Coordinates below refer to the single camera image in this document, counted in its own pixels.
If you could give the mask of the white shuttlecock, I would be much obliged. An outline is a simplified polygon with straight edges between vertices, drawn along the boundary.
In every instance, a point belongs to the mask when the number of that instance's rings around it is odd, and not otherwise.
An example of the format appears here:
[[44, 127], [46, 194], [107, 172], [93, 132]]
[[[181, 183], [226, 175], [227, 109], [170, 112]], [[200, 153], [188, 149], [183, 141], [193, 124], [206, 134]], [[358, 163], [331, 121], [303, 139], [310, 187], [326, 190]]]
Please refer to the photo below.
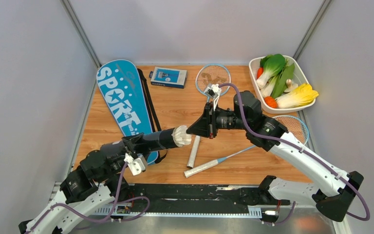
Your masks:
[[192, 136], [187, 133], [186, 125], [181, 125], [177, 128], [174, 128], [171, 135], [177, 147], [183, 147], [191, 144]]

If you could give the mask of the black shuttlecock tube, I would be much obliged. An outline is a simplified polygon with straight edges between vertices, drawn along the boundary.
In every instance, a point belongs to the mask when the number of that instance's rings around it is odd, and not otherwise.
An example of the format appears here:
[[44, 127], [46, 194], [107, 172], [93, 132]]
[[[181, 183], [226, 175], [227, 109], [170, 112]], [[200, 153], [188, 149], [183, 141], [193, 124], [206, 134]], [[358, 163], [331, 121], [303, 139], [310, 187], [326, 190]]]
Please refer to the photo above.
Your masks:
[[173, 133], [176, 129], [171, 128], [154, 132], [151, 134], [143, 134], [136, 144], [136, 151], [141, 154], [150, 152], [178, 148]]

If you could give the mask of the blue racket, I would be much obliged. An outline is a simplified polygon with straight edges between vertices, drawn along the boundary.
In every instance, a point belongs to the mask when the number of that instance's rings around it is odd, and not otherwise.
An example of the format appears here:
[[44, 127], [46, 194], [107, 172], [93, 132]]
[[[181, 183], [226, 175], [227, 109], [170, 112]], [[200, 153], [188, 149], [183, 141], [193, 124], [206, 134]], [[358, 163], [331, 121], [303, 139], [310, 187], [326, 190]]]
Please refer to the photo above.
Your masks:
[[[307, 125], [300, 118], [291, 116], [291, 115], [278, 115], [278, 116], [273, 116], [273, 119], [277, 120], [278, 122], [283, 124], [285, 127], [287, 127], [288, 130], [290, 130], [294, 134], [294, 136], [296, 137], [298, 141], [300, 141], [304, 145], [307, 144], [308, 140], [310, 139], [310, 132], [309, 132]], [[240, 153], [243, 153], [253, 148], [255, 148], [255, 146], [250, 146], [248, 148], [245, 148], [231, 155], [224, 156], [218, 159], [214, 159], [202, 165], [192, 167], [191, 169], [184, 171], [184, 175], [186, 178], [191, 177], [199, 172], [202, 172], [204, 170], [207, 170], [211, 167], [214, 167], [224, 162], [228, 158], [231, 158], [235, 155], [238, 155]]]
[[[211, 63], [204, 66], [196, 76], [195, 85], [197, 90], [205, 95], [205, 89], [210, 84], [223, 84], [231, 82], [230, 72], [221, 64]], [[209, 102], [210, 98], [206, 96], [206, 102]], [[189, 160], [187, 163], [187, 168], [194, 168], [195, 158], [201, 141], [200, 136], [196, 136], [192, 149], [190, 151]]]

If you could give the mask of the blue racket bag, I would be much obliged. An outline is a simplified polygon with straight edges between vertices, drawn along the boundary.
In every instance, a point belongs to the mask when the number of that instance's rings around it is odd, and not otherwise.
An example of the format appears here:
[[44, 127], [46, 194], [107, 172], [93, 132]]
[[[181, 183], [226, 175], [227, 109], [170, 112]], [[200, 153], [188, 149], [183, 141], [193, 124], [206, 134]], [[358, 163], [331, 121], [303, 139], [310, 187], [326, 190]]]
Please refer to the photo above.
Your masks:
[[96, 82], [123, 136], [161, 131], [143, 71], [116, 59], [99, 68]]

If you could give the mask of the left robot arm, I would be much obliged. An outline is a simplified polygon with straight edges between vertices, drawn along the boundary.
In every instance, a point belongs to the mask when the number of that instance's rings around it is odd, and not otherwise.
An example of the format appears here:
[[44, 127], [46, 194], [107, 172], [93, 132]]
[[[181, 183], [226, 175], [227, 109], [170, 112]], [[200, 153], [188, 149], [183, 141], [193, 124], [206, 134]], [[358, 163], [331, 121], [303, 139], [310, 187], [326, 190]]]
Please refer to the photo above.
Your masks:
[[118, 202], [130, 194], [123, 185], [125, 170], [133, 175], [144, 172], [150, 153], [167, 148], [160, 137], [160, 132], [125, 136], [89, 152], [62, 181], [45, 209], [19, 224], [20, 233], [68, 234], [83, 220], [111, 221]]

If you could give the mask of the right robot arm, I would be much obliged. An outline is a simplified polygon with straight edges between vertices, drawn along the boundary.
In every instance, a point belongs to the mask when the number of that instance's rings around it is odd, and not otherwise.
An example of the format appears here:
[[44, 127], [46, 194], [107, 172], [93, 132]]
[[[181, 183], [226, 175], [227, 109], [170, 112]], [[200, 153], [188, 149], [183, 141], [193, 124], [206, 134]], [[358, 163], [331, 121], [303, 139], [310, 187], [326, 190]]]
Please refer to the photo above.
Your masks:
[[356, 171], [348, 173], [319, 157], [283, 124], [264, 115], [260, 101], [251, 92], [236, 94], [233, 104], [233, 110], [224, 110], [207, 103], [187, 133], [214, 138], [221, 129], [245, 130], [253, 145], [286, 160], [311, 180], [301, 183], [268, 175], [258, 191], [261, 202], [270, 204], [277, 199], [308, 204], [325, 217], [341, 222], [349, 214], [352, 201], [361, 198], [358, 189], [363, 176]]

